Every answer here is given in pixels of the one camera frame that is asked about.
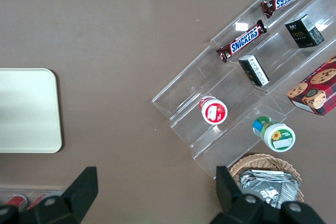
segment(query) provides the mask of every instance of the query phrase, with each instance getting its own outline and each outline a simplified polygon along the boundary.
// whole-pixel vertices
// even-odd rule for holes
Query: white plastic board
[[[54,153],[61,146],[55,75],[0,69],[0,153]]]

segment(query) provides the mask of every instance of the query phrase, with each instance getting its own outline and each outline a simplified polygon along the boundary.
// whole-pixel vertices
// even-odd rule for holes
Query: red box
[[[336,106],[336,56],[287,92],[294,106],[325,115]]]

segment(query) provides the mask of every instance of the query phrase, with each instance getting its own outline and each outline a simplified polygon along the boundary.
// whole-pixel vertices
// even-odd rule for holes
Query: red and white jar
[[[213,97],[206,95],[199,102],[199,107],[204,120],[213,125],[223,123],[227,117],[227,107],[225,104]]]

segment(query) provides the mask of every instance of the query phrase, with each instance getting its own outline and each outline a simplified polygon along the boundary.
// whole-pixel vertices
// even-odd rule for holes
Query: acrylic tiered display stand
[[[267,19],[257,0],[220,33],[180,74],[152,100],[169,119],[170,127],[191,148],[193,158],[215,178],[216,166],[230,166],[261,139],[252,131],[259,116],[283,122],[294,110],[286,93],[336,54],[336,0],[295,0]],[[285,24],[308,14],[324,41],[316,47],[299,48]],[[223,63],[216,49],[242,35],[262,19],[268,32]],[[255,55],[270,82],[254,86],[238,63]],[[211,94],[228,108],[225,122],[208,124],[198,104]]]

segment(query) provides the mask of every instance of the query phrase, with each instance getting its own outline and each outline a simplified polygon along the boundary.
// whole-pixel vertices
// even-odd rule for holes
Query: brown table surface
[[[97,166],[99,195],[83,223],[209,223],[215,181],[151,99],[255,0],[0,0],[2,68],[48,68],[59,85],[63,148],[0,154],[0,185],[67,187]],[[334,223],[336,110],[296,110],[283,154],[301,190]]]

